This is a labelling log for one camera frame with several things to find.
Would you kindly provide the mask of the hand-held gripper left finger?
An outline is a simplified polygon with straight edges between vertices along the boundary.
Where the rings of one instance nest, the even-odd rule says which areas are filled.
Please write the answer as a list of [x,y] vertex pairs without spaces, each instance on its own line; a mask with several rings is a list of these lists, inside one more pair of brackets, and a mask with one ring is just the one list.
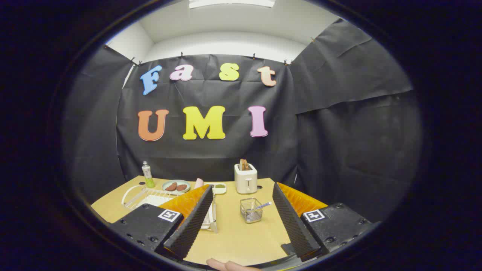
[[155,206],[144,203],[112,223],[116,233],[141,249],[182,260],[190,251],[214,198],[205,184]]

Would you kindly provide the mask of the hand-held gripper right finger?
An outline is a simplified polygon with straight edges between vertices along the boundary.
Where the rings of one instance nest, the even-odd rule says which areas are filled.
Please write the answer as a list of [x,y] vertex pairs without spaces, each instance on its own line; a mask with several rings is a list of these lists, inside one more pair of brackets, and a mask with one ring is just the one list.
[[327,205],[279,182],[274,184],[272,197],[302,261],[334,252],[373,228],[372,222],[346,204]]

